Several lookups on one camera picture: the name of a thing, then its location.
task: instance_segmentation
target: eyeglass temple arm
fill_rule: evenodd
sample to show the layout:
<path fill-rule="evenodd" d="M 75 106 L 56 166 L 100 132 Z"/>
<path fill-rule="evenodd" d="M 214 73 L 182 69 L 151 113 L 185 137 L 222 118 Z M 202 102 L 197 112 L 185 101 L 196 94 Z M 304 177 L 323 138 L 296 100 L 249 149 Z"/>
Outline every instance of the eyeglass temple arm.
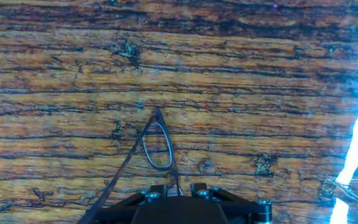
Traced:
<path fill-rule="evenodd" d="M 135 154 L 137 146 L 141 143 L 141 139 L 143 138 L 145 131 L 150 127 L 150 125 L 153 123 L 153 120 L 155 119 L 154 116 L 152 116 L 149 119 L 149 122 L 146 124 L 142 132 L 140 133 L 139 137 L 137 138 L 134 146 L 132 147 L 131 151 L 128 153 L 128 156 L 125 158 L 125 161 L 122 163 L 120 168 L 117 171 L 117 174 L 114 176 L 110 184 L 107 186 L 106 190 L 104 190 L 103 194 L 99 197 L 99 199 L 92 205 L 92 207 L 84 214 L 84 216 L 78 221 L 77 224 L 90 224 L 92 223 L 95 216 L 98 214 L 98 211 L 105 203 L 107 197 L 110 195 L 112 190 L 114 189 L 114 186 L 117 184 L 118 179 L 121 177 L 122 172 L 124 171 L 125 167 L 128 165 L 130 159 Z"/>

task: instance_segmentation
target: wood grain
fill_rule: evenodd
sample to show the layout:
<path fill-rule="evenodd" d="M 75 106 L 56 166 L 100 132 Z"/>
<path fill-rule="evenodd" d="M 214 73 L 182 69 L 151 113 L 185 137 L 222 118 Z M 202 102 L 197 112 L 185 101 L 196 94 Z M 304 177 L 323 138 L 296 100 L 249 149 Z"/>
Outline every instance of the wood grain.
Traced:
<path fill-rule="evenodd" d="M 0 223 L 75 223 L 152 110 L 180 183 L 272 200 L 275 223 L 358 223 L 358 1 L 0 1 Z M 112 205 L 170 174 L 142 149 Z"/>

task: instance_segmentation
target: wooden floor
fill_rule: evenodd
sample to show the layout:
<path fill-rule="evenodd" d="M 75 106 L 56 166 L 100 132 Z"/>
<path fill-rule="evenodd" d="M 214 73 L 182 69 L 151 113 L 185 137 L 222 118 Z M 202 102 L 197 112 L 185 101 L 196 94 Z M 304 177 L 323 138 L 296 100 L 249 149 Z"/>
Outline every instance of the wooden floor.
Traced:
<path fill-rule="evenodd" d="M 0 223 L 75 223 L 163 107 L 183 190 L 358 223 L 358 0 L 0 0 Z M 169 175 L 134 156 L 108 204 Z"/>

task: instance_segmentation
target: eyeglasses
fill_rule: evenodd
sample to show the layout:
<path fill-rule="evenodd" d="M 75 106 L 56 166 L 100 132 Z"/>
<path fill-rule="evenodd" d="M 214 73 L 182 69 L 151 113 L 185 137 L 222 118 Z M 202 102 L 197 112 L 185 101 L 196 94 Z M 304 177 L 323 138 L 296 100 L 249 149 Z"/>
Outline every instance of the eyeglasses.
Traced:
<path fill-rule="evenodd" d="M 144 137 L 146 136 L 147 131 L 154 124 L 157 124 L 159 126 L 159 128 L 162 130 L 162 132 L 165 136 L 165 140 L 167 141 L 168 152 L 169 152 L 169 161 L 164 163 L 164 165 L 156 164 L 156 161 L 151 158 L 150 151 L 147 150 L 146 143 L 144 140 Z M 120 178 L 120 176 L 122 175 L 122 172 L 124 171 L 125 167 L 128 165 L 130 159 L 135 154 L 136 149 L 140 143 L 142 143 L 142 145 L 143 145 L 146 158 L 147 158 L 148 162 L 150 163 L 150 165 L 158 171 L 168 171 L 169 170 L 173 176 L 173 184 L 170 185 L 170 188 L 176 186 L 177 194 L 183 195 L 183 191 L 181 190 L 181 188 L 179 186 L 179 174 L 178 174 L 178 169 L 177 169 L 177 163 L 175 160 L 175 153 L 173 151 L 171 138 L 168 133 L 168 128 L 167 128 L 167 125 L 165 124 L 165 120 L 164 120 L 164 117 L 162 116 L 160 109 L 156 108 L 154 110 L 154 115 L 150 117 L 149 122 L 146 124 L 146 126 L 143 128 L 142 132 L 140 133 L 139 137 L 136 139 L 134 146 L 132 147 L 131 151 L 128 153 L 128 156 L 126 157 L 125 161 L 120 166 L 119 170 L 117 171 L 117 174 L 114 176 L 114 178 L 112 179 L 112 181 L 110 182 L 110 184 L 108 185 L 106 190 L 103 192 L 103 194 L 100 196 L 100 198 L 92 205 L 92 207 L 85 213 L 85 215 L 81 218 L 81 220 L 78 221 L 77 224 L 92 223 L 92 221 L 95 218 L 95 216 L 97 215 L 98 211 L 105 203 L 107 197 L 114 189 L 114 186 L 117 184 L 117 181 Z"/>

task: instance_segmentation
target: screw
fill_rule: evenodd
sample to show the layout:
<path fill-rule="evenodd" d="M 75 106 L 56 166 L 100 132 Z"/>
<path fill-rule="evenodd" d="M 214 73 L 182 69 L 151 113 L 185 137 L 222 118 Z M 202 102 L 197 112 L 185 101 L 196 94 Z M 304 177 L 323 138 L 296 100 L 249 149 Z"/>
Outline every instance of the screw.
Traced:
<path fill-rule="evenodd" d="M 200 196 L 205 196 L 205 195 L 208 195 L 209 192 L 207 190 L 199 190 L 199 191 L 197 191 L 197 194 Z"/>
<path fill-rule="evenodd" d="M 211 187 L 210 189 L 211 190 L 220 190 L 221 188 L 220 187 Z"/>
<path fill-rule="evenodd" d="M 272 202 L 271 202 L 271 201 L 258 201 L 258 202 L 256 202 L 256 203 L 258 203 L 259 205 L 269 205 L 269 204 L 271 204 Z"/>
<path fill-rule="evenodd" d="M 159 198 L 160 196 L 161 195 L 158 192 L 151 192 L 146 195 L 146 197 L 149 197 L 149 198 Z"/>

